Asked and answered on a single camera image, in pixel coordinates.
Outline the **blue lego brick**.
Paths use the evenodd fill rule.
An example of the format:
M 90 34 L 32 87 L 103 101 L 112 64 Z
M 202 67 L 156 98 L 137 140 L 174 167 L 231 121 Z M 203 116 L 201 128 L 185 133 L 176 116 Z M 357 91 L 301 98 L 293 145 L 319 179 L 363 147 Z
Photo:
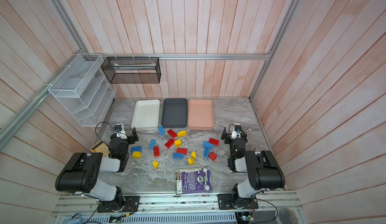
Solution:
M 213 149 L 213 148 L 214 148 L 214 145 L 211 144 L 211 143 L 209 143 L 209 142 L 204 142 L 204 143 L 203 143 L 203 147 L 204 147 L 205 149 Z
M 204 149 L 204 153 L 203 153 L 203 157 L 205 157 L 205 158 L 208 158 L 208 157 L 209 157 L 209 154 L 210 154 L 210 152 L 211 152 L 211 149 L 209 149 L 209 148 L 205 148 L 205 149 Z
M 142 152 L 142 146 L 135 146 L 135 147 L 132 147 L 131 149 L 131 153 L 134 153 L 134 152 Z
M 165 135 L 165 131 L 164 131 L 164 128 L 163 128 L 162 126 L 159 126 L 159 127 L 158 127 L 158 131 L 159 131 L 159 134 L 160 134 L 161 136 L 164 136 L 164 135 Z
M 149 149 L 153 150 L 156 145 L 156 140 L 151 140 L 149 144 Z

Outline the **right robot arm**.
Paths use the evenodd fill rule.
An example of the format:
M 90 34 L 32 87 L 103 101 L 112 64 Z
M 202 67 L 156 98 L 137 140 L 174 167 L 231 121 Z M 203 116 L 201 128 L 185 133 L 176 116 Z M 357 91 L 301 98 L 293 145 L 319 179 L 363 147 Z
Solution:
M 221 210 L 255 209 L 259 193 L 283 189 L 285 177 L 273 153 L 269 150 L 255 152 L 246 149 L 247 134 L 239 124 L 232 124 L 233 130 L 224 128 L 221 139 L 230 147 L 228 167 L 235 173 L 246 173 L 247 179 L 234 185 L 230 194 L 219 194 Z

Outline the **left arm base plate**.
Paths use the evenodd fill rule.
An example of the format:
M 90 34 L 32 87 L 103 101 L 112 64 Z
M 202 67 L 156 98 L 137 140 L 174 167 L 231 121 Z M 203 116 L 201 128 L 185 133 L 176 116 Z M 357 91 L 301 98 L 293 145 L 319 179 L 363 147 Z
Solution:
M 138 211 L 139 203 L 140 196 L 122 196 L 113 201 L 101 201 L 96 211 L 97 213 L 135 213 Z

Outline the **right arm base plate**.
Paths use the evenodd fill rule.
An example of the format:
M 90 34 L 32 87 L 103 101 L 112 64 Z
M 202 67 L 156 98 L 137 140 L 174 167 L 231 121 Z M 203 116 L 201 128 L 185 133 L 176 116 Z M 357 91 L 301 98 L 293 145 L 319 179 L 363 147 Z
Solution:
M 258 209 L 258 202 L 254 197 L 241 198 L 234 193 L 226 193 L 218 194 L 217 198 L 220 210 Z

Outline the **blue lego brick low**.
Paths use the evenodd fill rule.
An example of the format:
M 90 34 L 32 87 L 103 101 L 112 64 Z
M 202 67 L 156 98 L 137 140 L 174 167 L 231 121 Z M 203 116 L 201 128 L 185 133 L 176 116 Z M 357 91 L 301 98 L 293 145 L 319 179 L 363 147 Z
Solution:
M 172 157 L 173 157 L 173 159 L 183 159 L 184 154 L 183 153 L 173 153 Z

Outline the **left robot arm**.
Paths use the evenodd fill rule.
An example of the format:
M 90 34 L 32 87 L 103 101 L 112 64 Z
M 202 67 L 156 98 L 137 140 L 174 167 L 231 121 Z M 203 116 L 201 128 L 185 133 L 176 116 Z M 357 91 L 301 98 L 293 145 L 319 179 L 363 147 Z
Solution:
M 57 191 L 76 193 L 99 201 L 98 213 L 120 213 L 138 211 L 139 196 L 124 196 L 122 189 L 99 178 L 101 172 L 123 172 L 129 158 L 129 145 L 139 140 L 136 129 L 127 136 L 122 125 L 113 127 L 108 146 L 110 155 L 102 153 L 74 153 L 55 182 Z

